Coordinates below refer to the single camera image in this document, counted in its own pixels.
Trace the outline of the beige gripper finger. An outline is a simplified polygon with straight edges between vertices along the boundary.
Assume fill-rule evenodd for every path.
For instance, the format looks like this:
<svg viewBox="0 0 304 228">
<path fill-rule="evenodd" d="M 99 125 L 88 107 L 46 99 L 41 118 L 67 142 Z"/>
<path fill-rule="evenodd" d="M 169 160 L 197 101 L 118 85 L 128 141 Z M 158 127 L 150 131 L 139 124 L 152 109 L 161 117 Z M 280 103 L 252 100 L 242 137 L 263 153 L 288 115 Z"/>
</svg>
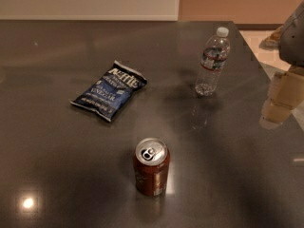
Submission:
<svg viewBox="0 0 304 228">
<path fill-rule="evenodd" d="M 268 37 L 266 37 L 262 41 L 261 44 L 266 48 L 277 48 L 280 41 L 281 31 L 282 26 L 273 31 Z"/>
<path fill-rule="evenodd" d="M 303 101 L 304 67 L 291 66 L 284 73 L 276 72 L 261 109 L 259 124 L 265 129 L 277 128 Z"/>
</svg>

